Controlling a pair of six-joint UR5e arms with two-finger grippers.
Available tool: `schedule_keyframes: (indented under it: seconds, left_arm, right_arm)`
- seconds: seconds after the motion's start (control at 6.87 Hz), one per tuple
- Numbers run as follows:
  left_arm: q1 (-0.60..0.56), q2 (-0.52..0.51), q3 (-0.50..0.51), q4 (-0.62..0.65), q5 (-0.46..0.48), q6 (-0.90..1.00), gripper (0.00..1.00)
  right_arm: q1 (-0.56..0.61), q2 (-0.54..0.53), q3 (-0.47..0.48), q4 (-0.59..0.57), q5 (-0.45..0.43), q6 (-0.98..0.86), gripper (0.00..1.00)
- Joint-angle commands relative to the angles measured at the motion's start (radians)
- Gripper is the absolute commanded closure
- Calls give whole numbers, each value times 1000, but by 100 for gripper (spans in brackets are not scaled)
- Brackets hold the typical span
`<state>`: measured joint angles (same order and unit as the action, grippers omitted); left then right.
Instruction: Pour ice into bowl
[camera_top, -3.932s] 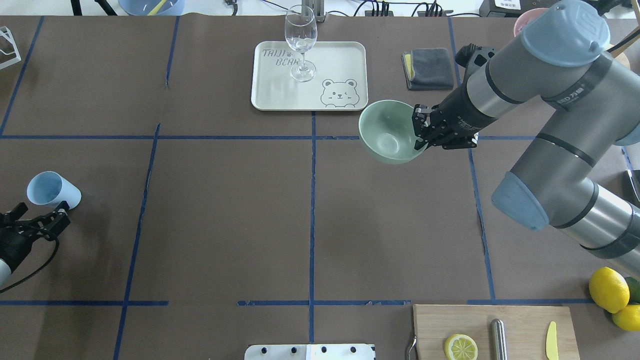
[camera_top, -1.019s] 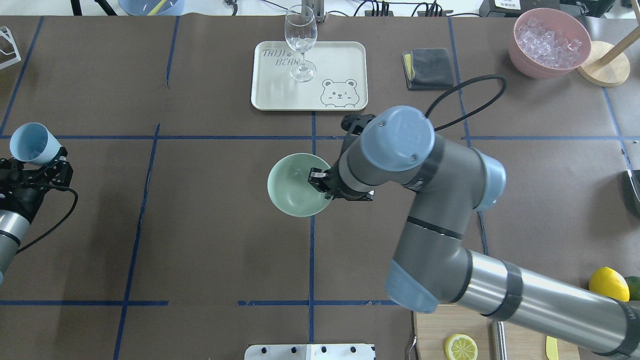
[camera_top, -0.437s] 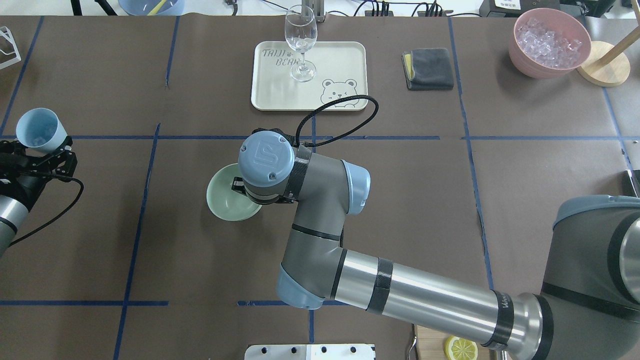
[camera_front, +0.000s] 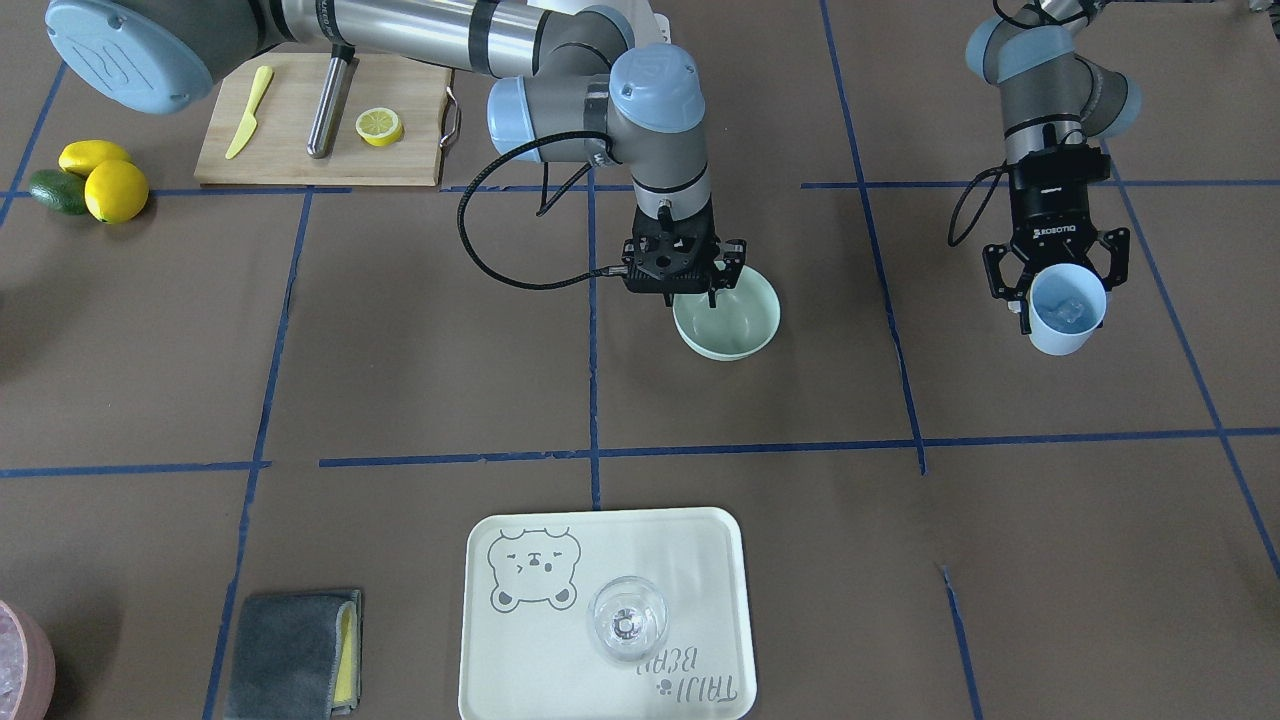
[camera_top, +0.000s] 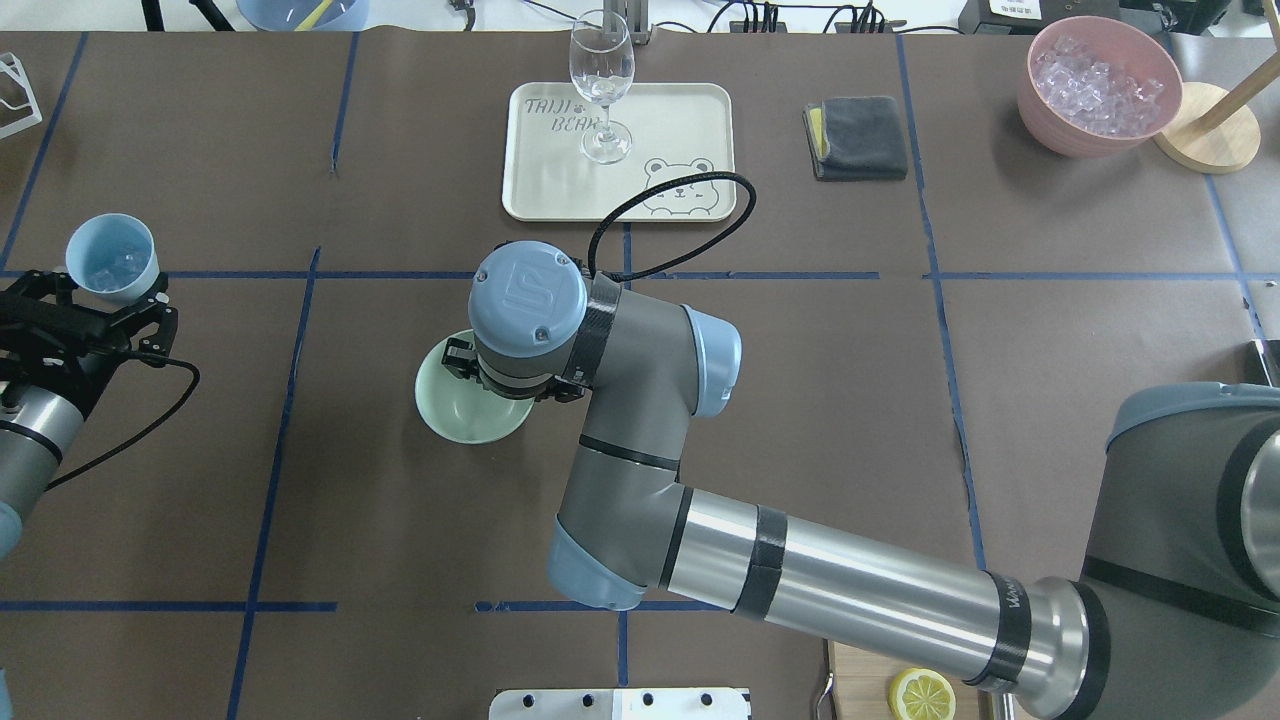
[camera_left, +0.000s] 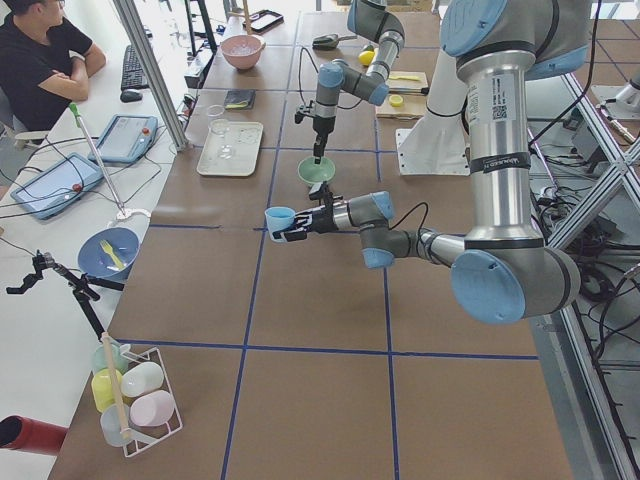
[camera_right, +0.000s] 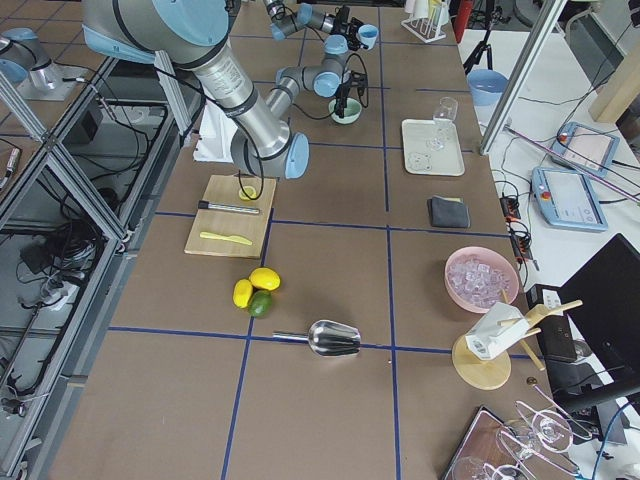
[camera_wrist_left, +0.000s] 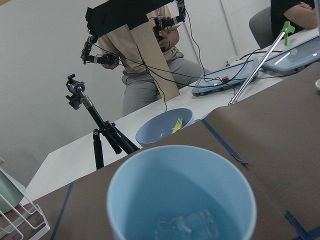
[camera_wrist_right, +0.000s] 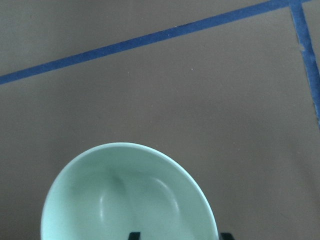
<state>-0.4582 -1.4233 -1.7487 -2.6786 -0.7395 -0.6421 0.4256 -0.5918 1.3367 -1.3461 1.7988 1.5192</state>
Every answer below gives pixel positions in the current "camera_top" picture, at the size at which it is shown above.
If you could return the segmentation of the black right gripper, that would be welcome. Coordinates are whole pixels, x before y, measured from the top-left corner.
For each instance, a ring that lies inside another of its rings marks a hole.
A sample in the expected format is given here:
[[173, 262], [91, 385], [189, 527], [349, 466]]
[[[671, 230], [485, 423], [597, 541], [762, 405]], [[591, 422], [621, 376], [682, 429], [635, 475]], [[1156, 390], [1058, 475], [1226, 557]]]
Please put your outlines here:
[[584, 398], [588, 389], [558, 375], [544, 374], [535, 378], [513, 378], [489, 372], [481, 363], [477, 345], [466, 340], [447, 340], [443, 366], [460, 380], [471, 380], [484, 389], [512, 401], [554, 400], [570, 404]]

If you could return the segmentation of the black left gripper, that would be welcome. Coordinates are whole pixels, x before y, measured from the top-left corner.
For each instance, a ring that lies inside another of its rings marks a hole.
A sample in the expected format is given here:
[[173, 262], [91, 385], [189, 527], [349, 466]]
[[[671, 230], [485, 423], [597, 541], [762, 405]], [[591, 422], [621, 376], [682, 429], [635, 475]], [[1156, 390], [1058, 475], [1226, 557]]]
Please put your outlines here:
[[76, 302], [79, 286], [65, 272], [31, 270], [1, 293], [1, 378], [47, 389], [76, 406], [93, 406], [120, 365], [169, 363], [178, 314], [160, 297], [160, 273], [143, 296], [114, 311]]

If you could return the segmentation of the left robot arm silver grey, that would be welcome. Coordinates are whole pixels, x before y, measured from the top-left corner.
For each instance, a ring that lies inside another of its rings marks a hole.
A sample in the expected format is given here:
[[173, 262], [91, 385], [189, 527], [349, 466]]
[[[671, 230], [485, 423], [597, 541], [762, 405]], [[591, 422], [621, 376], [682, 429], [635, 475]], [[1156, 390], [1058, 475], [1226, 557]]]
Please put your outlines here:
[[46, 491], [96, 468], [137, 443], [170, 418], [198, 384], [192, 382], [161, 416], [114, 450], [60, 475], [59, 466], [116, 370], [136, 360], [160, 368], [170, 356], [178, 311], [160, 273], [140, 299], [118, 310], [78, 304], [81, 290], [68, 272], [31, 270], [1, 295], [1, 553], [20, 542]]

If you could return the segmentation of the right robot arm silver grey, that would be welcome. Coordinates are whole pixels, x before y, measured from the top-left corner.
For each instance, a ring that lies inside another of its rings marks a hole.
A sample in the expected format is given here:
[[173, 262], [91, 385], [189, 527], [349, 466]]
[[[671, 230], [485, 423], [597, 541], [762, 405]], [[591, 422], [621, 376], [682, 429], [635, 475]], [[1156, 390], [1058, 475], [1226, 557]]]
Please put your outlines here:
[[[739, 325], [742, 378], [696, 420], [690, 482], [937, 559], [1023, 580], [1076, 573], [1120, 402], [1164, 382], [1236, 382], [1253, 332], [1225, 275], [755, 273], [641, 281]], [[458, 450], [457, 587], [520, 602], [476, 662], [498, 685], [737, 682], [759, 717], [801, 717], [820, 644], [727, 612], [627, 621], [557, 609], [545, 564], [582, 405]]]

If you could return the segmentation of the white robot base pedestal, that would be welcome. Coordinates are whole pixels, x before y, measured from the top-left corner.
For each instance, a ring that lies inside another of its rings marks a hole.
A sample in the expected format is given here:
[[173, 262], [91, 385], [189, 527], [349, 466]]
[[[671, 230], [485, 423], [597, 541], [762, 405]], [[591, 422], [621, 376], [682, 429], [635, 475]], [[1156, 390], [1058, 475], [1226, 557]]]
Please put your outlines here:
[[490, 702], [489, 719], [751, 719], [748, 689], [650, 687], [508, 689]]

